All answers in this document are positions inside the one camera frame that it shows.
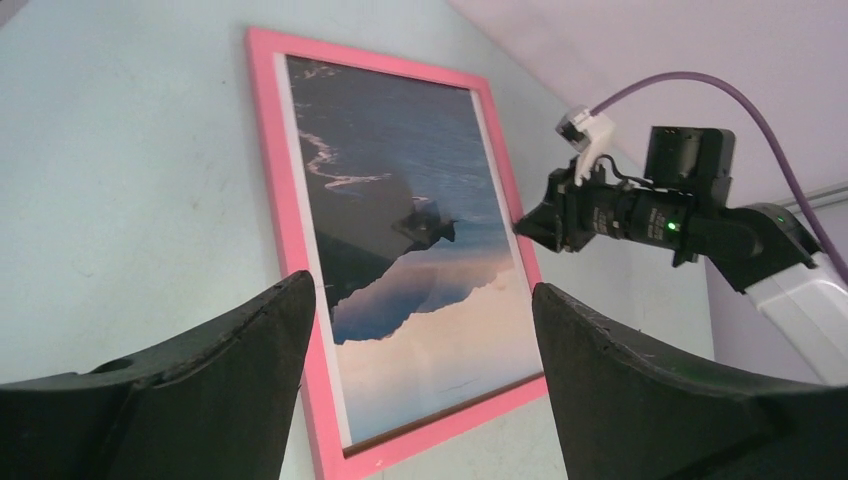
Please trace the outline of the seascape photo print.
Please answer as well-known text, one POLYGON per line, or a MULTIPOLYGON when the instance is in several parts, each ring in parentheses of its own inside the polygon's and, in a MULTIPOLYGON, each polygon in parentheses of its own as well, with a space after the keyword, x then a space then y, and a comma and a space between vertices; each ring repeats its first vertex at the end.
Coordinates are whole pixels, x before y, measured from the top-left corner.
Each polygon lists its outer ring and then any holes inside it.
POLYGON ((294 55, 277 67, 343 446, 540 373, 479 95, 294 55))

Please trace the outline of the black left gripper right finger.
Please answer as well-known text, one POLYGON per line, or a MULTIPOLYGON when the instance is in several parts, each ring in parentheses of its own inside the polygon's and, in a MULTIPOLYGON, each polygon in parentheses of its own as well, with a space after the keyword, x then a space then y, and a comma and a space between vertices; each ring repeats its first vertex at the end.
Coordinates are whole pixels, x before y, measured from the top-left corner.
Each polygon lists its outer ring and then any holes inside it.
POLYGON ((548 283, 532 311, 571 479, 843 479, 847 390, 725 366, 548 283))

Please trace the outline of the pink wooden picture frame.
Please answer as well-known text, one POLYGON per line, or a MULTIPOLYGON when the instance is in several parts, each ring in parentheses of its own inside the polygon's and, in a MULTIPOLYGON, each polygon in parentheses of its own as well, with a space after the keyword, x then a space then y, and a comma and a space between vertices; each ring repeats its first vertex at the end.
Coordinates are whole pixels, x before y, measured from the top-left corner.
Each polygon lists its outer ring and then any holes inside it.
MULTIPOLYGON (((245 33, 248 64, 261 141, 279 269, 283 275, 307 270, 318 277, 318 255, 306 233, 308 197, 302 168, 294 165, 299 147, 288 130, 294 125, 293 102, 284 58, 306 57, 404 78, 459 87, 471 92, 482 117, 483 139, 505 218, 515 220, 521 199, 489 81, 479 75, 397 56, 280 33, 255 26, 245 33)), ((508 414, 547 393, 543 373, 496 389, 477 400, 446 410, 439 418, 403 431, 373 446, 346 453, 338 431, 341 415, 329 370, 329 325, 319 304, 305 355, 303 408, 318 479, 364 479, 473 428, 508 414)))

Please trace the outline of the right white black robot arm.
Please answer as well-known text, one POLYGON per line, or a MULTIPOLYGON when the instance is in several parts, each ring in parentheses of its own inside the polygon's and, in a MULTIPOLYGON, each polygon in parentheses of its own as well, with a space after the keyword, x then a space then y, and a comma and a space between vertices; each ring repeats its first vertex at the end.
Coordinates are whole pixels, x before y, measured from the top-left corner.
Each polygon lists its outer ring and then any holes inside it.
POLYGON ((603 155, 585 180, 571 162, 553 171, 541 203, 517 234, 553 252, 576 253, 596 236, 670 250, 679 266, 708 258, 748 297, 827 385, 847 382, 847 289, 824 250, 787 209, 730 208, 734 134, 656 126, 642 178, 619 175, 603 155))

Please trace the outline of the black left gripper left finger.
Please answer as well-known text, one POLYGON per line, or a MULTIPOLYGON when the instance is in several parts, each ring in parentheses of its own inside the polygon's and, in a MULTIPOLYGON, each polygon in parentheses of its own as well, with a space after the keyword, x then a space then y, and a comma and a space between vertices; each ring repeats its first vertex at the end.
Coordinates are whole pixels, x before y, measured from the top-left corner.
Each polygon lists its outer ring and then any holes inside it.
POLYGON ((296 272, 85 373, 1 388, 5 479, 275 479, 316 307, 296 272))

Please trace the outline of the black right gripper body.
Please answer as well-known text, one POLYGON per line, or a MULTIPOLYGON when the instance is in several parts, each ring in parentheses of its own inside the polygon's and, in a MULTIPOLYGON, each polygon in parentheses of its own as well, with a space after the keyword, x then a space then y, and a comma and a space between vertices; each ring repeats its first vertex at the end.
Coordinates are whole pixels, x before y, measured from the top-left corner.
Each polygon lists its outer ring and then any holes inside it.
POLYGON ((576 253, 601 235, 671 250, 674 265, 731 255, 735 228, 721 212, 735 144, 727 129, 655 126, 641 178, 601 156, 587 179, 563 190, 564 249, 576 253))

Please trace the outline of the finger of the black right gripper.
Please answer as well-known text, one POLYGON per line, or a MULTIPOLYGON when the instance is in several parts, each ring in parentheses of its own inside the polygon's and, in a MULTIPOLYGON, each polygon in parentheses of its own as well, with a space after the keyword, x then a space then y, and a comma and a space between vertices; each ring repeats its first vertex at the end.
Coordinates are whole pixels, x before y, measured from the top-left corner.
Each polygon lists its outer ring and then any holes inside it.
POLYGON ((514 223, 514 232, 554 253, 576 252, 577 203, 573 186, 571 168, 551 172, 542 200, 514 223))

